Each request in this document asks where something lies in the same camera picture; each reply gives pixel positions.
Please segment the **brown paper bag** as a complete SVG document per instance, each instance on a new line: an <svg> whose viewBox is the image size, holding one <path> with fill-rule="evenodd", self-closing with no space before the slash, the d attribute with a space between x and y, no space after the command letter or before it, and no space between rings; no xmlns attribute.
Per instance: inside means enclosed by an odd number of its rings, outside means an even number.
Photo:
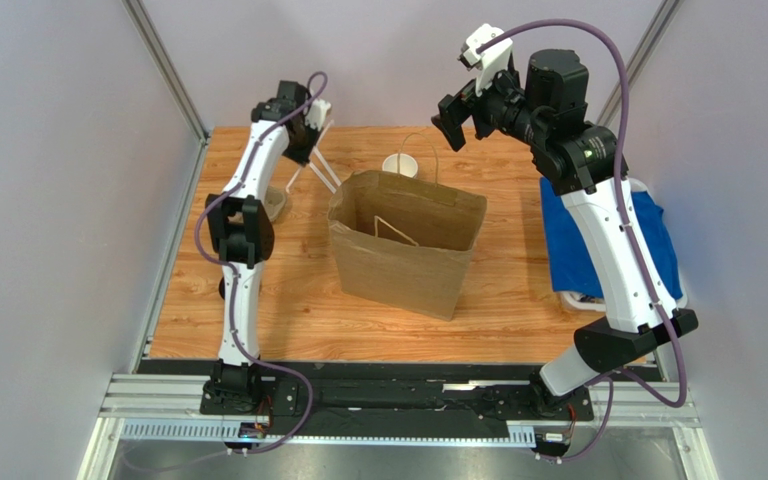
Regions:
<svg viewBox="0 0 768 480"><path fill-rule="evenodd" d="M487 211L484 196L406 176L352 172L327 221L341 290L450 321Z"/></svg>

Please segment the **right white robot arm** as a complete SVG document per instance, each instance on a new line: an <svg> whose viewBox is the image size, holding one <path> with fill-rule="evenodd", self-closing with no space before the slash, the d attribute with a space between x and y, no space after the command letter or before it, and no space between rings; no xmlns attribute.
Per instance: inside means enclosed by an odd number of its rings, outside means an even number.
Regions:
<svg viewBox="0 0 768 480"><path fill-rule="evenodd" d="M464 146L466 121L477 138L501 132L530 147L584 240L606 305L563 354L530 375L529 405L547 416L587 383L691 333L699 321L661 284L650 254L629 241L638 225L627 166L615 134L585 117L589 73L578 55L538 51L525 75L506 47L465 51L460 61L476 76L439 102L434 126L454 150Z"/></svg>

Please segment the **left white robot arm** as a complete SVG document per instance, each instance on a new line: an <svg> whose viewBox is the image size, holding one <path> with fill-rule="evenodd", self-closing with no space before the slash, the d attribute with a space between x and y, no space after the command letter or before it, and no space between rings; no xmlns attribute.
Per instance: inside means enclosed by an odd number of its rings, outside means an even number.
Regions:
<svg viewBox="0 0 768 480"><path fill-rule="evenodd" d="M203 414L250 415L264 402L258 302L264 265L275 244L266 193L281 158L308 164L329 110L329 103L309 87L280 81L276 95L252 109L250 137L233 176L206 200L199 221L208 226L222 267L224 333L203 387Z"/></svg>

